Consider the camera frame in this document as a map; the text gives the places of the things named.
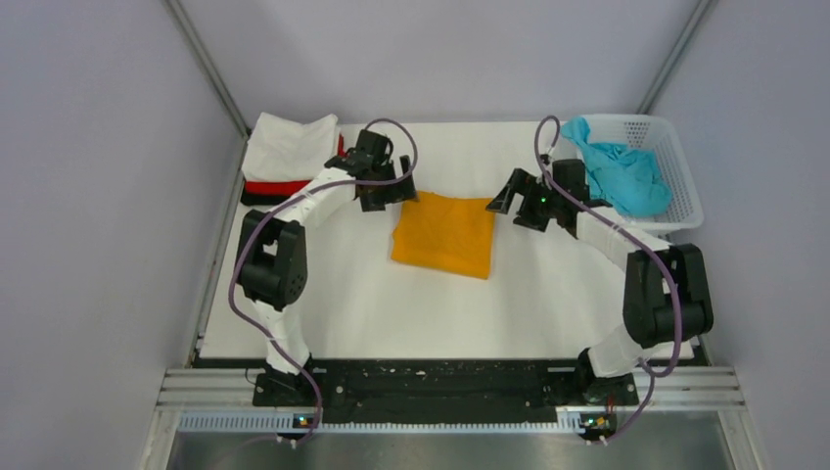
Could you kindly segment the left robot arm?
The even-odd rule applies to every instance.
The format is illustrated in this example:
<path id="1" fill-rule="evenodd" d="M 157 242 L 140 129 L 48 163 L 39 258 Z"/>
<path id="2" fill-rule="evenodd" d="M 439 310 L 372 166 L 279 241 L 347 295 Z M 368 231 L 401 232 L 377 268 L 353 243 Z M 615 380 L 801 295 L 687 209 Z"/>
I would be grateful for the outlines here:
<path id="1" fill-rule="evenodd" d="M 234 301 L 229 304 L 267 343 L 259 385 L 275 384 L 290 404 L 321 398 L 309 368 L 311 352 L 291 308 L 309 277 L 306 233 L 352 202 L 363 212 L 381 212 L 417 199 L 413 173 L 420 155 L 416 145 L 411 149 L 395 160 L 390 137 L 365 126 L 352 147 L 331 157 L 297 193 L 268 211 L 250 210 L 242 220 L 228 291 L 240 288 L 256 315 L 242 312 Z"/>

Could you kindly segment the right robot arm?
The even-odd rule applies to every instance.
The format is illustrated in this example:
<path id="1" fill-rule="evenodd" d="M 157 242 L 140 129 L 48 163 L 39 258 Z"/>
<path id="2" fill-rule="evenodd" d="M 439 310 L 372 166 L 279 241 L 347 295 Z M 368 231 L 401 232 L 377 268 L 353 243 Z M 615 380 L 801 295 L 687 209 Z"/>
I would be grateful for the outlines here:
<path id="1" fill-rule="evenodd" d="M 591 196 L 582 161 L 543 160 L 540 168 L 539 176 L 514 169 L 487 210 L 505 214 L 520 196 L 514 224 L 543 232 L 556 221 L 624 275 L 622 323 L 578 355 L 576 395 L 599 403 L 637 367 L 652 379 L 669 376 L 682 344 L 714 326 L 702 251 L 626 226 L 609 202 Z"/>

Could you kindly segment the yellow t-shirt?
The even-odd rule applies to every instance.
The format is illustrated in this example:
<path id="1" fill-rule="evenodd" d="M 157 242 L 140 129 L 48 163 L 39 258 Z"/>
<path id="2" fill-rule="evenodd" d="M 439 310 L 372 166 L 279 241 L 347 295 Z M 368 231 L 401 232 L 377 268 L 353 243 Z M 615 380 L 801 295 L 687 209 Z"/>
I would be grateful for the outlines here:
<path id="1" fill-rule="evenodd" d="M 486 280 L 491 272 L 495 214 L 488 199 L 420 192 L 402 204 L 392 232 L 393 261 Z"/>

